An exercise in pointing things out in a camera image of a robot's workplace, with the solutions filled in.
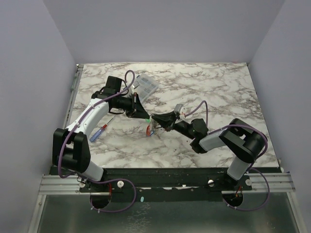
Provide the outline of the keyring bunch with tags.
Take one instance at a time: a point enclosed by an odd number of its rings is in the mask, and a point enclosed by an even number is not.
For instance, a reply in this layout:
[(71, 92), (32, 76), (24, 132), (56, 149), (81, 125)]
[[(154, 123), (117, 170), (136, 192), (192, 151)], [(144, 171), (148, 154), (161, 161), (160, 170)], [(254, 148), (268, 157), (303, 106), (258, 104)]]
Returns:
[(160, 139), (159, 130), (161, 128), (162, 127), (156, 121), (149, 120), (148, 126), (146, 128), (146, 136), (156, 136), (158, 139)]

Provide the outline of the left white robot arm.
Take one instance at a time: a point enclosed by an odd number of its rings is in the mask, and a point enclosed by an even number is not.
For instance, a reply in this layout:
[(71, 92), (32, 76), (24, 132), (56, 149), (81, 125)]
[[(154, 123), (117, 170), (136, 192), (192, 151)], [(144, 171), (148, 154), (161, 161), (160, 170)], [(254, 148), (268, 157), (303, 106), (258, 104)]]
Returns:
[(112, 109), (122, 109), (128, 118), (150, 117), (141, 104), (139, 94), (132, 90), (130, 83), (122, 89), (123, 82), (120, 78), (108, 76), (105, 86), (92, 94), (81, 115), (66, 128), (58, 128), (53, 133), (52, 163), (57, 166), (61, 178), (66, 178), (62, 170), (67, 169), (91, 180), (94, 190), (106, 189), (104, 169), (91, 161), (88, 143), (91, 133)]

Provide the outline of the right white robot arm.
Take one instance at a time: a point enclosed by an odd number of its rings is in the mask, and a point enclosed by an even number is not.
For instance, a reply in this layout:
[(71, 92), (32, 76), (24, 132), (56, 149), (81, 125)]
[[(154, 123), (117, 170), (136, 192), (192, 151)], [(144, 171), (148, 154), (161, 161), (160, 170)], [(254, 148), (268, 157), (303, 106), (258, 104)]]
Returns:
[(190, 146), (196, 153), (228, 147), (235, 155), (223, 178), (223, 184), (229, 190), (234, 190), (241, 184), (241, 177), (268, 149), (267, 137), (238, 118), (212, 132), (208, 131), (202, 118), (187, 123), (175, 112), (153, 115), (152, 120), (168, 132), (175, 130), (191, 139)]

